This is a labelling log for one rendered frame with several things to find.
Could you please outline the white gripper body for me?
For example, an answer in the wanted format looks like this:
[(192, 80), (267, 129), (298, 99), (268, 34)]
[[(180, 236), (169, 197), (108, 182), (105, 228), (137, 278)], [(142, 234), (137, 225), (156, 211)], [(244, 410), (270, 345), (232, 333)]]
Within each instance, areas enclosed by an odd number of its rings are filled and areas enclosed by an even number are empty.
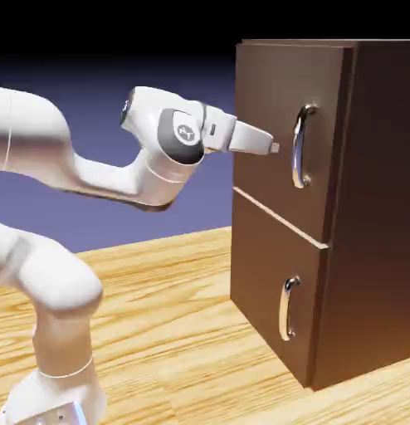
[(268, 155), (273, 137), (262, 129), (238, 120), (235, 124), (228, 150), (247, 154)]

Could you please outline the dark brown wooden cabinet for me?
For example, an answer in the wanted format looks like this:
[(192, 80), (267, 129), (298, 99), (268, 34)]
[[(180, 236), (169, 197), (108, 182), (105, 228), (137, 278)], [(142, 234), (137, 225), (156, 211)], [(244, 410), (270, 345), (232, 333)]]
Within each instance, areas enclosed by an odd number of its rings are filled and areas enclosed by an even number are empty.
[(410, 358), (410, 40), (245, 40), (354, 51), (311, 386)]

